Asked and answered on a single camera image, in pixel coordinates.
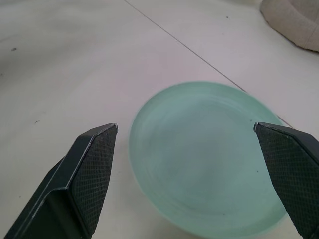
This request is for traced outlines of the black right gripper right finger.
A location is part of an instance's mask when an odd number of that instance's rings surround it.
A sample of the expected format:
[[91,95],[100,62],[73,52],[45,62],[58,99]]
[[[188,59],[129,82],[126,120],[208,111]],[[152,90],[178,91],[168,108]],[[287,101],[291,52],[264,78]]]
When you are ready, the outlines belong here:
[[303,239],[319,239],[319,141],[293,128],[257,122],[254,132],[272,185]]

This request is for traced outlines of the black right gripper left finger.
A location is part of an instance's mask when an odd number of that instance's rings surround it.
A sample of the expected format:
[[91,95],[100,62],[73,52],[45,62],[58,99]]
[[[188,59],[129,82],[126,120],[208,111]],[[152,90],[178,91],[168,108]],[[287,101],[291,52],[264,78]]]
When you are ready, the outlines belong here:
[[79,135],[52,167],[3,239],[91,239],[111,177],[118,126]]

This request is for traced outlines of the light green round plate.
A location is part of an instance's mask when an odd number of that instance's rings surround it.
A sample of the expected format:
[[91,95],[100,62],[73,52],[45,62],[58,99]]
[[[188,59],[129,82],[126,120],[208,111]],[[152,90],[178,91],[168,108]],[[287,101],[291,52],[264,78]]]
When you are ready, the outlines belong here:
[[234,87],[185,82],[152,96],[128,140],[135,179],[177,227],[206,239],[248,239],[286,218],[254,124],[282,121]]

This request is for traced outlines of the beige fabric object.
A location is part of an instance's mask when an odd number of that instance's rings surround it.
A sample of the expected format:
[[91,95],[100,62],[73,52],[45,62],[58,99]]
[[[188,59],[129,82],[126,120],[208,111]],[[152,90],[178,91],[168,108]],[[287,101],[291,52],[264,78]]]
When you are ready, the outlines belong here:
[[293,44],[319,52],[319,0],[262,0],[260,12]]

